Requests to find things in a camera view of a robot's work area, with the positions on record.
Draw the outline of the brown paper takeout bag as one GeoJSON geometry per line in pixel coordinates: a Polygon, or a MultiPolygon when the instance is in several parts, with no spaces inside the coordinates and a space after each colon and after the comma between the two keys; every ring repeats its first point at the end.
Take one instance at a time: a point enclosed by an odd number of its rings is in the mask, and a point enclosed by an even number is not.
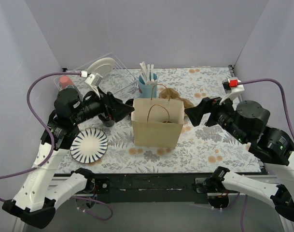
{"type": "Polygon", "coordinates": [[[134,144],[142,147],[176,147],[184,125],[182,101],[161,98],[136,98],[131,113],[134,144]]]}

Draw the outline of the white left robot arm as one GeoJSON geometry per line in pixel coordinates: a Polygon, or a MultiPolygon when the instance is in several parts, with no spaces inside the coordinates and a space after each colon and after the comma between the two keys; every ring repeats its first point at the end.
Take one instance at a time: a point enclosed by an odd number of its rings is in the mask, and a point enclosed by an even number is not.
{"type": "Polygon", "coordinates": [[[79,124],[96,116],[119,122],[134,111],[112,93],[89,91],[83,99],[77,90],[60,91],[49,116],[47,129],[32,170],[19,192],[3,203],[3,210],[33,227],[43,229],[53,219],[56,210],[77,192],[91,193],[95,182],[90,170],[79,168],[53,189],[50,182],[67,153],[82,164],[101,159],[108,149],[108,137],[100,129],[79,129],[79,124]]]}

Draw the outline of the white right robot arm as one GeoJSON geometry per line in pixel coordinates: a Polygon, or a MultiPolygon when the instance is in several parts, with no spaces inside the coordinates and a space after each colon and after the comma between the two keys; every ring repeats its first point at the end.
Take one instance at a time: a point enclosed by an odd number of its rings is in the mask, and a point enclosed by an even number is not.
{"type": "Polygon", "coordinates": [[[294,142],[286,132],[267,125],[270,112],[255,101],[242,101],[234,108],[230,99],[206,97],[196,107],[185,109],[185,113],[194,127],[204,114],[209,114],[207,127],[219,125],[241,144],[250,144],[248,151],[280,181],[263,183],[219,166],[199,187],[205,191],[247,194],[294,222],[294,142]]]}

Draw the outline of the brown pulp cup carrier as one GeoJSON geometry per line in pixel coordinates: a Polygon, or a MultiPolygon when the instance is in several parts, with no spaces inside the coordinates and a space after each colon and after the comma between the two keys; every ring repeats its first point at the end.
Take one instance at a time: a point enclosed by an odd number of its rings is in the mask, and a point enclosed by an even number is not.
{"type": "Polygon", "coordinates": [[[159,93],[159,98],[182,101],[185,109],[194,107],[194,104],[191,101],[189,101],[188,99],[182,98],[180,94],[172,88],[167,88],[167,89],[165,88],[164,90],[162,90],[159,93]]]}

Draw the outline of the floral patterned table mat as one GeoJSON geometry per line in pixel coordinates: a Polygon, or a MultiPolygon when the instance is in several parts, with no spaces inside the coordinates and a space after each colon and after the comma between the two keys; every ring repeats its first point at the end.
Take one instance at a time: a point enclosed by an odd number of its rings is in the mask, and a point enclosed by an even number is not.
{"type": "MultiPolygon", "coordinates": [[[[223,96],[222,82],[230,77],[228,68],[213,67],[155,69],[155,73],[159,76],[159,91],[173,88],[193,104],[199,104],[204,97],[223,96]]],[[[193,127],[186,118],[175,149],[135,146],[130,118],[110,128],[98,118],[79,126],[88,127],[101,129],[108,136],[106,154],[85,166],[95,173],[211,173],[218,166],[234,172],[260,172],[249,147],[219,126],[193,127]]]]}

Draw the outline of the blue cylindrical holder cup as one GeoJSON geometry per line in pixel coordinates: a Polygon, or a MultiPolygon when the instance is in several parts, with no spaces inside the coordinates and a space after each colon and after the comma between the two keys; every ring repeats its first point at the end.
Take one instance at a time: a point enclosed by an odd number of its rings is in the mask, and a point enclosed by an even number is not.
{"type": "Polygon", "coordinates": [[[139,76],[139,93],[140,98],[156,98],[157,95],[157,85],[151,84],[151,85],[145,85],[142,76],[139,76]]]}

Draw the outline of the white ceramic plate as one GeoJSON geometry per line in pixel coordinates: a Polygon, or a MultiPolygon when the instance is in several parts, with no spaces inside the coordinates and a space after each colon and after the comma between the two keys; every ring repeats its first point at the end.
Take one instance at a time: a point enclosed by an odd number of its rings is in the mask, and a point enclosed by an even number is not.
{"type": "Polygon", "coordinates": [[[101,58],[93,62],[87,69],[88,76],[99,74],[102,80],[115,67],[115,60],[113,58],[101,58]]]}

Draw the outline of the white wrapped straw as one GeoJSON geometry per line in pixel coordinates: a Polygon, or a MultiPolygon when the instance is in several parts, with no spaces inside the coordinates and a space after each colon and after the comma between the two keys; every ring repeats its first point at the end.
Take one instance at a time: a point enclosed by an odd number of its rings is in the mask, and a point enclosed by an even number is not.
{"type": "Polygon", "coordinates": [[[150,83],[150,65],[147,64],[147,85],[149,85],[150,83]]]}
{"type": "Polygon", "coordinates": [[[153,83],[154,82],[154,65],[151,64],[151,68],[150,68],[150,80],[153,83]]]}
{"type": "Polygon", "coordinates": [[[144,83],[146,85],[148,85],[150,81],[149,81],[148,71],[147,71],[145,62],[143,61],[142,63],[140,63],[140,66],[141,66],[141,70],[142,70],[142,76],[143,76],[143,79],[144,79],[144,83]]]}

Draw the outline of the blue striped white plate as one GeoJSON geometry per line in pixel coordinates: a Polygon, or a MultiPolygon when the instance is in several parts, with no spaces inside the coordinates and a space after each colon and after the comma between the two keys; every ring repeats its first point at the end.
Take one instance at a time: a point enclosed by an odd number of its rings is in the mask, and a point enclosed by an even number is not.
{"type": "Polygon", "coordinates": [[[71,157],[82,164],[100,160],[108,149],[108,137],[97,128],[86,128],[79,132],[71,147],[71,157]]]}

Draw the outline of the pink plastic cup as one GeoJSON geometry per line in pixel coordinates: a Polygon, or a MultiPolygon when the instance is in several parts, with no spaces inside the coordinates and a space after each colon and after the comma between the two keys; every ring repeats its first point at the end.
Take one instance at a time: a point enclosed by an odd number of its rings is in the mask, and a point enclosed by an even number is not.
{"type": "Polygon", "coordinates": [[[73,88],[74,83],[73,81],[66,75],[61,76],[59,79],[61,89],[66,89],[66,88],[73,88]]]}

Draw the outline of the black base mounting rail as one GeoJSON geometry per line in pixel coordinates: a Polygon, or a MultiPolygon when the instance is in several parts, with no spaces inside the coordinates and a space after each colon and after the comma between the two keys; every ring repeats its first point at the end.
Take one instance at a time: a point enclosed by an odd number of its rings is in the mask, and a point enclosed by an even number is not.
{"type": "Polygon", "coordinates": [[[196,190],[196,180],[204,181],[211,173],[170,174],[94,174],[81,196],[97,195],[105,203],[207,203],[207,194],[196,190]]]}

